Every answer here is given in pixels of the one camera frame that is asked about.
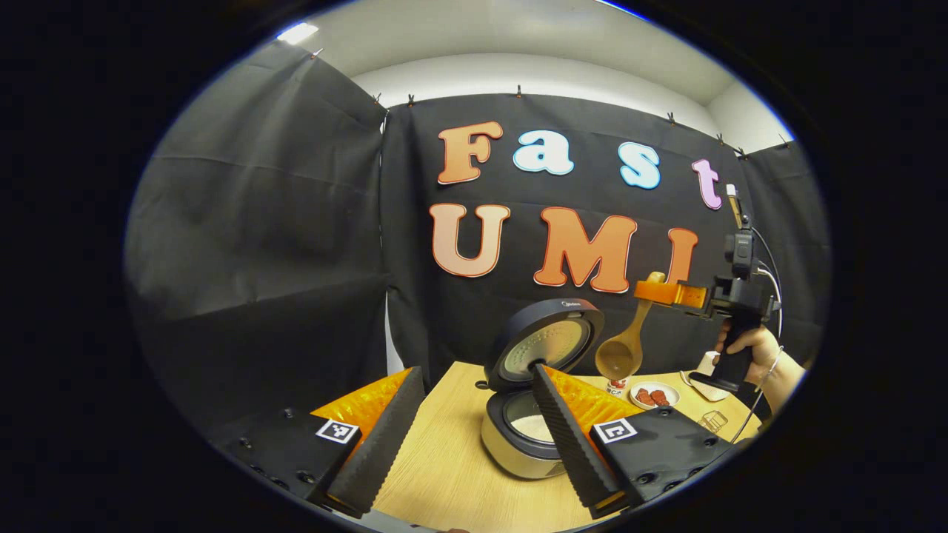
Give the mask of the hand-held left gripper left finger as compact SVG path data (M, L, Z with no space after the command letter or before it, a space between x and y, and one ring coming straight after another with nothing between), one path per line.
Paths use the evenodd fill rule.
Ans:
M368 513L424 399L413 366L317 409L271 409L213 439L234 461L312 505Z

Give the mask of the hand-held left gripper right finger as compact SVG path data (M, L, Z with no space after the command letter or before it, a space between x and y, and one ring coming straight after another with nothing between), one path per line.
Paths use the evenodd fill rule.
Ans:
M743 451L670 406L638 409L566 372L532 365L533 395L592 518L661 500Z

